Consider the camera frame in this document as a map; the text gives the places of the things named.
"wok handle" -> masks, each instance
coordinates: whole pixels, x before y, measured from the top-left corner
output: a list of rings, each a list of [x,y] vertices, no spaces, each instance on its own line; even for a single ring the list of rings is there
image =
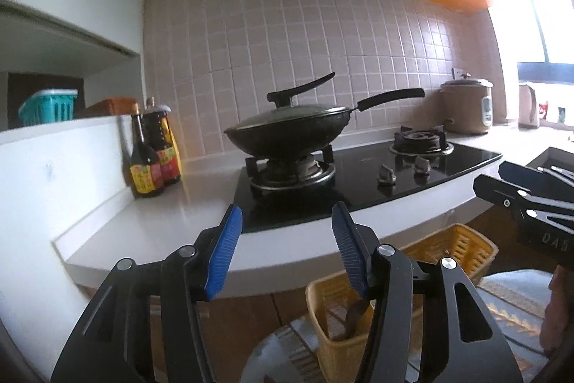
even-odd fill
[[[424,97],[425,91],[422,88],[403,88],[401,90],[393,90],[365,98],[357,103],[357,107],[355,109],[363,112],[379,104],[389,103],[391,101]]]
[[[305,93],[306,91],[312,90],[313,88],[317,88],[319,85],[328,82],[333,77],[335,77],[335,72],[331,72],[324,77],[318,78],[317,80],[313,80],[312,82],[306,83],[305,85],[301,85],[299,87],[267,93],[267,100],[269,103],[275,103],[277,108],[291,106],[291,98],[296,94]]]

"teal plastic basket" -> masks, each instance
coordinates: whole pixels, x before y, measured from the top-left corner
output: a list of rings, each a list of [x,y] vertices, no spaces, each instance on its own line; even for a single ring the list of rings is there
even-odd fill
[[[18,116],[25,126],[72,120],[76,97],[77,90],[42,90],[22,103]]]

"black glass cooktop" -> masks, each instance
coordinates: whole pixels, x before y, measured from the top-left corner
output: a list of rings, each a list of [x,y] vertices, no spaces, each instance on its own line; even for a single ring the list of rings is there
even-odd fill
[[[338,201],[345,202],[349,211],[368,208],[447,182],[502,157],[500,153],[453,143],[452,153],[430,159],[428,176],[415,177],[414,158],[393,154],[391,145],[392,142],[374,143],[334,151],[335,176],[325,183],[296,190],[261,192],[253,189],[243,168],[233,200],[243,210],[243,232],[329,218]],[[395,171],[394,186],[378,185],[381,164]]]

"rice cooker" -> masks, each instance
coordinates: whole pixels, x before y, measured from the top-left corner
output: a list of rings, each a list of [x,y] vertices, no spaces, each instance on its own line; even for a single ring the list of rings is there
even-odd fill
[[[444,126],[460,134],[486,134],[493,125],[493,84],[470,74],[463,77],[441,85],[448,113]]]

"bottle label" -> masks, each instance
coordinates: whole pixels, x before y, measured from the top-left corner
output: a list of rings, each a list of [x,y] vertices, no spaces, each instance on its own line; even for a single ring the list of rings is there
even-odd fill
[[[173,147],[160,150],[157,155],[160,157],[161,174],[165,181],[175,179],[180,175],[176,152]]]
[[[159,164],[134,164],[130,167],[130,172],[138,193],[150,193],[164,185]]]

